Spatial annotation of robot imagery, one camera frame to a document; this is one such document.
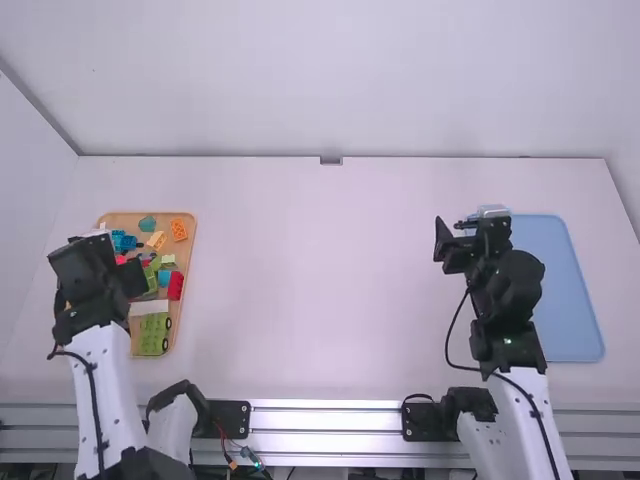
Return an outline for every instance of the orange lego brick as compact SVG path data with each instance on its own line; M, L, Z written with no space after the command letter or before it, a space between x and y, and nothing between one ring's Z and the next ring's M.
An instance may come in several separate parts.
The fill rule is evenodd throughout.
M173 234L174 242L180 242L189 238L187 235L187 227L184 226L181 218L171 220L171 233Z

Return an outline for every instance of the black cable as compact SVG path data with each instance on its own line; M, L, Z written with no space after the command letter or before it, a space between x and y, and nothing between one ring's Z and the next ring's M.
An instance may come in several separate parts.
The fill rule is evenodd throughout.
M447 331L447 336L444 341L444 359L447 362L447 365L449 365L451 368L455 368L456 370L463 370L465 372L482 373L482 370L480 370L477 367L467 367L464 365L457 365L449 359L449 340L451 339L451 332L453 331L453 327L456 324L456 321L458 320L458 315L460 314L460 310L462 310L462 306L464 305L464 302L468 296L469 296L469 289L467 288L464 292L464 295L462 296L462 300L460 300L460 304L458 305L458 308L456 308L456 313L453 314L453 318L451 319L451 325L449 325L449 330ZM491 372L490 375L493 375L494 377L497 377L500 380L508 383L513 388L518 390L518 392L520 392L524 396L524 398L527 399L527 401L529 402L529 405L531 405L531 409L533 410L533 417L538 422L538 427L540 428L540 434L542 435L542 440L544 441L544 447L547 450L547 455L549 456L549 463L551 463L551 470L553 470L553 476L555 480L561 480L560 473L558 472L558 466L556 465L556 459L553 457L553 451L551 450L551 443L549 442L549 437L547 436L547 430L544 428L544 423L542 422L542 416L540 415L540 410L538 410L537 405L531 398L531 394L527 393L527 391L524 388L522 388L520 385L518 385L516 382L514 382L510 378L505 377L504 375L501 375L496 372Z
M107 480L107 474L104 469L104 446L102 444L102 430L100 428L100 414L98 412L98 394L96 393L96 380L93 376L95 366L87 362L84 358L74 352L64 350L56 351L57 345L53 346L53 350L47 355L47 360L53 357L71 357L78 360L86 369L87 377L89 377L89 390L91 391L91 410L93 411L93 423L96 430L96 450L98 451L98 472L102 480Z

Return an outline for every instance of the blue mat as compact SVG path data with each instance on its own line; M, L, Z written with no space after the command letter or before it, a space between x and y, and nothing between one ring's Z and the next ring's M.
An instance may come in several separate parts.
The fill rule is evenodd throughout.
M549 362L598 362L604 343L564 221L556 215L512 215L514 248L545 265L542 299L533 312Z

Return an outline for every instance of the table surface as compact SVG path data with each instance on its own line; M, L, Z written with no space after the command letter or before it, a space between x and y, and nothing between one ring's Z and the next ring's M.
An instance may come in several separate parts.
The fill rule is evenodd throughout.
M452 223L483 203L555 213L569 229L606 355L551 365L554 402L640 401L629 381L640 249L604 160L173 157L78 162L1 352L0 401L73 400L67 362L45 360L55 276L44 254L125 210L198 219L175 348L133 362L141 402L182 378L209 397L254 399L390 400L478 384L444 363L464 280L444 276L432 249L436 215ZM458 362L471 362L471 315L452 338Z

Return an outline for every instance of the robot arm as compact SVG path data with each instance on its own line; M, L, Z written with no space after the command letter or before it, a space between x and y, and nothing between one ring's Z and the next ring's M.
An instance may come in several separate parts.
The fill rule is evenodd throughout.
M445 274L466 278L477 317L469 344L479 368L453 364L448 338L445 356L453 368L479 372L488 394L450 389L441 401L445 422L482 479L571 480L549 400L547 364L531 322L542 295L544 265L513 249L511 216L503 206L481 207L474 219L455 228L475 232L454 237L436 218L434 261L443 263Z
M49 255L58 276L54 356L68 357L75 387L79 448L75 478L193 479L191 435L208 407L188 381L138 410L126 329L128 297L146 291L138 259L116 266L107 232L97 231Z

